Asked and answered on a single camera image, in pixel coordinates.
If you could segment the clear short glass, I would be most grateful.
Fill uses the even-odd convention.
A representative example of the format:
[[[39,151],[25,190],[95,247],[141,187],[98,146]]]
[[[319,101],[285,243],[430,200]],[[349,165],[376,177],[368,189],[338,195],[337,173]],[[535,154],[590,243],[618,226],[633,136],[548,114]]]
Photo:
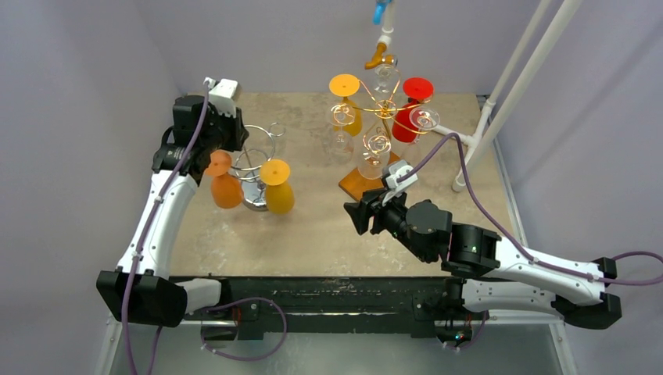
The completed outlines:
[[[383,126],[374,126],[360,139],[357,146],[356,165],[359,174],[367,180],[382,176],[382,170],[389,164],[391,138]]]
[[[378,99],[390,98],[400,83],[400,73],[391,64],[380,64],[373,69],[371,76],[371,90]]]

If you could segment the yellow plastic goblet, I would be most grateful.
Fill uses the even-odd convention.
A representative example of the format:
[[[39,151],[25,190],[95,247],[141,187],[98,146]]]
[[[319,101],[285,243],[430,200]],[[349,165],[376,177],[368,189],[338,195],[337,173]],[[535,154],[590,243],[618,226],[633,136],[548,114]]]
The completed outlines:
[[[281,159],[264,162],[260,167],[260,179],[266,185],[267,209],[274,214],[289,213],[295,205],[295,197],[288,179],[289,164]]]
[[[356,137],[363,127],[360,110],[350,97],[360,88],[360,80],[352,74],[342,73],[330,79],[329,91],[339,98],[328,112],[328,122],[333,129],[345,131],[350,137]]]

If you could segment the orange plastic goblet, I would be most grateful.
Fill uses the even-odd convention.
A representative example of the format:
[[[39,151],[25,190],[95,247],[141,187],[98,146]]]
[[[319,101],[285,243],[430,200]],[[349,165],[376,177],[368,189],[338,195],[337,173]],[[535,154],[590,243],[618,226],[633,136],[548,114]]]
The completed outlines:
[[[233,209],[244,200],[238,179],[230,174],[231,156],[222,150],[210,153],[210,163],[204,174],[211,177],[210,192],[214,203],[222,209]]]

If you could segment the red plastic wine glass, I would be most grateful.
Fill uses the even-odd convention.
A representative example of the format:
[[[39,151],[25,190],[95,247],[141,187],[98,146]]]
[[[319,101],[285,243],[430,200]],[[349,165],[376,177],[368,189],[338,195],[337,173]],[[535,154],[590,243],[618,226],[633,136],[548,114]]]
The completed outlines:
[[[404,81],[403,92],[407,102],[396,113],[392,123],[393,137],[402,143],[411,143],[418,136],[419,127],[410,119],[410,114],[426,99],[433,96],[433,84],[423,77],[411,77]]]

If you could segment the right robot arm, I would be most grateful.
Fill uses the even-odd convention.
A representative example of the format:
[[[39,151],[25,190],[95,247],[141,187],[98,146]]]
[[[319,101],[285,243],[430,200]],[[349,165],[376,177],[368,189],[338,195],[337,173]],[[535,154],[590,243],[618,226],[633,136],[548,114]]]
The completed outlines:
[[[605,330],[622,318],[620,298],[607,293],[601,281],[616,274],[611,259],[576,262],[536,251],[523,255],[492,230],[455,223],[451,212],[430,200],[407,207],[406,195],[382,203],[382,194],[367,191],[343,208],[359,235],[386,231],[418,260],[438,263],[451,274],[451,288],[437,301],[445,316],[530,311],[590,330]]]

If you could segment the clear wine glass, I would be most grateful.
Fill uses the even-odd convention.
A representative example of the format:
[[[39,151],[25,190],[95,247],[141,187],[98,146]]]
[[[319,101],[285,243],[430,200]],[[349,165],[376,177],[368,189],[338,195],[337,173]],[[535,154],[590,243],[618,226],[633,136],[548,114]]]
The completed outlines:
[[[347,128],[355,123],[354,108],[344,102],[332,105],[326,113],[331,127],[328,137],[328,155],[335,164],[345,164],[352,159],[353,136]]]

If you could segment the gold rack with wooden base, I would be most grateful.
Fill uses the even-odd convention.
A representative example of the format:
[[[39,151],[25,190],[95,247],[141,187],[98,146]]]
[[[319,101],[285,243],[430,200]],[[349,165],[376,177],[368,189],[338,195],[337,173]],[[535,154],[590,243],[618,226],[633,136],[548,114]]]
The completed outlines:
[[[339,186],[355,199],[399,159],[392,151],[394,141],[414,144],[439,123],[439,115],[425,107],[434,95],[433,83],[423,77],[404,80],[390,65],[378,66],[374,89],[349,73],[334,76],[328,88],[339,98],[327,112],[334,141],[350,146],[356,164]]]

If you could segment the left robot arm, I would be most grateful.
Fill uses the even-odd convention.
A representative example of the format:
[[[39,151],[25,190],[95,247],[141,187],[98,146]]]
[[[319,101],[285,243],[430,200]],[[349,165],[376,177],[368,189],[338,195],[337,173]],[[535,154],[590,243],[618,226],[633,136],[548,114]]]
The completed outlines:
[[[175,100],[172,114],[152,158],[149,195],[134,236],[116,268],[101,271],[96,281],[109,311],[124,325],[177,327],[200,309],[215,320],[233,309],[233,298],[218,280],[171,281],[170,261],[211,152],[238,152],[249,133],[232,95],[185,95]]]

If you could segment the chrome wine glass rack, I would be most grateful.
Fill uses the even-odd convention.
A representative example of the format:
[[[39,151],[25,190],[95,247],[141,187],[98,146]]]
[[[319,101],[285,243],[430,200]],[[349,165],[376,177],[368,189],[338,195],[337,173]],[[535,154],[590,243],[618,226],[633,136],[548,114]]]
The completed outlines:
[[[231,174],[238,179],[243,193],[243,204],[248,209],[266,212],[266,184],[260,178],[260,168],[277,153],[278,139],[285,135],[285,125],[274,122],[261,127],[246,124],[249,138],[235,153]]]

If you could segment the clear tall flute glass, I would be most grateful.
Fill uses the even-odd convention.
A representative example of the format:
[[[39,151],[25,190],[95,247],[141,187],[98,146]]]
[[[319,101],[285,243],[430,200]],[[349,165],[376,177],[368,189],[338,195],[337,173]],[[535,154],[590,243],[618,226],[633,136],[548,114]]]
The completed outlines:
[[[400,158],[412,166],[416,166],[423,158],[421,150],[421,137],[435,129],[440,122],[439,114],[426,106],[418,106],[411,114],[410,119],[419,127],[418,136],[411,143],[403,143],[404,148]]]

